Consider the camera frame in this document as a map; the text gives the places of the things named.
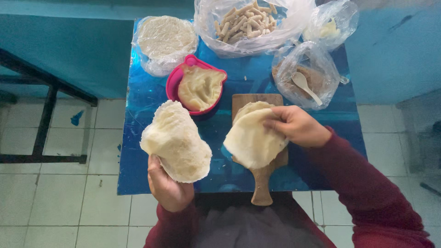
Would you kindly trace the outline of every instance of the plastic bag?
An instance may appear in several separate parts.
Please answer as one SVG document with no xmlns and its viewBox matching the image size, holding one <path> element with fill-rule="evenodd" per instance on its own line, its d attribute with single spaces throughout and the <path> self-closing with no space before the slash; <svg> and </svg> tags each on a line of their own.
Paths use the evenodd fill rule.
<svg viewBox="0 0 441 248">
<path fill-rule="evenodd" d="M 277 15 L 273 15 L 273 18 L 277 21 L 277 27 L 273 32 L 251 39 L 242 37 L 231 45 L 216 40 L 214 21 L 221 23 L 223 16 L 233 7 L 240 9 L 253 2 L 254 0 L 194 1 L 196 33 L 220 58 L 254 55 L 269 49 L 277 49 L 287 41 L 287 45 L 292 45 L 300 37 L 315 7 L 313 0 L 259 0 L 260 7 L 269 7 L 269 3 L 276 5 Z"/>
<path fill-rule="evenodd" d="M 294 84 L 291 77 L 300 72 L 306 77 L 308 87 L 322 105 Z M 318 44 L 307 41 L 298 46 L 279 49 L 273 59 L 272 74 L 280 93 L 302 109 L 325 109 L 338 87 L 340 75 L 330 54 Z"/>
<path fill-rule="evenodd" d="M 355 32 L 358 20 L 359 11 L 355 3 L 349 0 L 330 1 L 314 9 L 302 38 L 334 50 Z"/>
<path fill-rule="evenodd" d="M 191 22 L 171 16 L 148 16 L 138 23 L 132 47 L 141 67 L 152 76 L 164 77 L 196 52 L 198 36 Z"/>
</svg>

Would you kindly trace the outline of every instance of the blue table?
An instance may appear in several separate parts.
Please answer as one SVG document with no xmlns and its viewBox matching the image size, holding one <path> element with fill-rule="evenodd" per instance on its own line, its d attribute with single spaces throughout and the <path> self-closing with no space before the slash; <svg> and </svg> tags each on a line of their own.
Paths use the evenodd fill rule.
<svg viewBox="0 0 441 248">
<path fill-rule="evenodd" d="M 332 52 L 341 75 L 349 78 L 348 61 L 344 46 Z M 222 97 L 217 106 L 204 116 L 193 116 L 199 134 L 210 146 L 213 157 L 210 173 L 195 182 L 196 192 L 253 192 L 254 178 L 249 170 L 231 161 L 231 155 L 222 146 L 232 126 L 231 97 L 233 94 L 279 93 L 271 76 L 273 56 L 259 55 L 236 59 L 220 59 L 200 39 L 195 56 L 228 74 Z M 156 109 L 165 101 L 167 77 L 156 78 L 140 66 L 138 55 L 131 52 L 131 65 L 127 88 L 127 106 L 124 121 L 120 160 L 118 195 L 150 193 L 147 181 L 148 154 L 141 150 L 141 133 L 153 119 Z M 285 105 L 292 105 L 284 98 Z M 338 135 L 366 156 L 352 83 L 340 84 L 329 106 L 309 112 L 323 125 L 331 126 Z M 277 169 L 270 178 L 270 191 L 329 190 L 327 181 L 307 161 L 302 149 L 288 145 L 288 166 Z"/>
</svg>

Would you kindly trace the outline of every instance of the white plastic spoon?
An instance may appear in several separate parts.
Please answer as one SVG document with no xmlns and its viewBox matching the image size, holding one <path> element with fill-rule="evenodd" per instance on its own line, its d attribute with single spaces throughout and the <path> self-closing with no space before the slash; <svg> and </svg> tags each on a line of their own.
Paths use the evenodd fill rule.
<svg viewBox="0 0 441 248">
<path fill-rule="evenodd" d="M 314 101 L 319 106 L 323 104 L 323 102 L 320 100 L 320 98 L 318 98 L 318 96 L 314 92 L 312 92 L 312 90 L 309 89 L 308 82 L 306 81 L 306 78 L 302 73 L 295 72 L 292 75 L 291 79 L 298 87 L 300 87 L 302 90 L 306 91 L 310 96 L 312 96 Z"/>
</svg>

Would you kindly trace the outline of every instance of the hand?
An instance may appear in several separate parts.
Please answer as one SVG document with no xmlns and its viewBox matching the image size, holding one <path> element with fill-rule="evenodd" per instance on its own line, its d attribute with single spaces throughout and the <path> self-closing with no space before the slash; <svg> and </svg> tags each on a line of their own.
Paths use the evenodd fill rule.
<svg viewBox="0 0 441 248">
<path fill-rule="evenodd" d="M 165 172 L 156 155 L 149 156 L 149 186 L 152 195 L 169 212 L 184 210 L 194 198 L 193 184 L 178 183 Z"/>
<path fill-rule="evenodd" d="M 301 147 L 322 147 L 332 133 L 298 106 L 272 107 L 282 121 L 266 120 L 264 126 L 279 131 Z"/>
</svg>

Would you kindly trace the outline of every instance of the person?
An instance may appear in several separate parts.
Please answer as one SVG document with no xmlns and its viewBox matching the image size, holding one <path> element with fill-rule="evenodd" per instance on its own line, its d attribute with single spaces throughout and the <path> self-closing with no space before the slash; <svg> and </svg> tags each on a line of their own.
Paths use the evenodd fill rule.
<svg viewBox="0 0 441 248">
<path fill-rule="evenodd" d="M 434 247 L 398 187 L 348 141 L 297 106 L 271 109 L 282 121 L 264 125 L 304 147 L 351 214 L 356 248 Z M 144 248 L 335 247 L 290 193 L 274 192 L 268 207 L 251 205 L 244 193 L 195 197 L 193 184 L 173 181 L 156 156 L 148 163 L 149 186 L 159 204 Z"/>
</svg>

